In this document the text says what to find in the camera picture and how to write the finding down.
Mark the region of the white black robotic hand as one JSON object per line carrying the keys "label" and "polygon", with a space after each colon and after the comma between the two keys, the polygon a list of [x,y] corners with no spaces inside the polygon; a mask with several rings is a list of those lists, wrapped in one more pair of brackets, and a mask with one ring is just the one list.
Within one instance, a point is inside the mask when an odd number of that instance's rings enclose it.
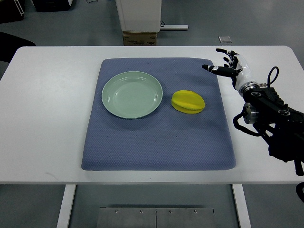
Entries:
{"label": "white black robotic hand", "polygon": [[217,52],[224,53],[228,57],[223,59],[226,61],[224,66],[202,65],[204,70],[218,76],[229,77],[232,79],[232,85],[241,96],[250,89],[258,88],[258,83],[251,75],[251,70],[245,58],[233,50],[225,50],[217,48]]}

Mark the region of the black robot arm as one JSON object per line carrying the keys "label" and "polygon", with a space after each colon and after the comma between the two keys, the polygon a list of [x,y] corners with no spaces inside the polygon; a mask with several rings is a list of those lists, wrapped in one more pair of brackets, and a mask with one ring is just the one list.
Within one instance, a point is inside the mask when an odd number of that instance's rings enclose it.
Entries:
{"label": "black robot arm", "polygon": [[293,161],[296,175],[303,176],[304,114],[284,103],[272,83],[274,80],[268,77],[266,86],[245,92],[245,104],[233,118],[233,125],[246,134],[262,137],[270,156]]}

